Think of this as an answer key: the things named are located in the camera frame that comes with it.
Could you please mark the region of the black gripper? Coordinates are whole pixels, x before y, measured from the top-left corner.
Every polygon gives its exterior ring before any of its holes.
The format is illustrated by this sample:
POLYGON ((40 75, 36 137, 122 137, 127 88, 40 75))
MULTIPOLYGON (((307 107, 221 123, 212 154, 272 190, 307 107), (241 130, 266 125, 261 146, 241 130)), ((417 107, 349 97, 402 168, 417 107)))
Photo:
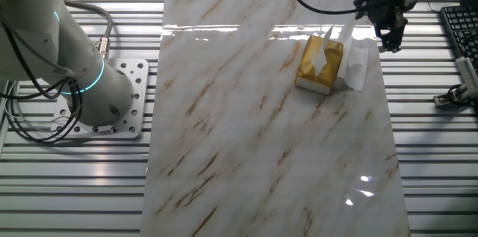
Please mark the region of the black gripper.
POLYGON ((356 19, 366 16, 373 24, 376 36, 382 45, 379 53, 398 52, 408 21, 403 16, 406 0, 353 0, 356 9, 356 19))

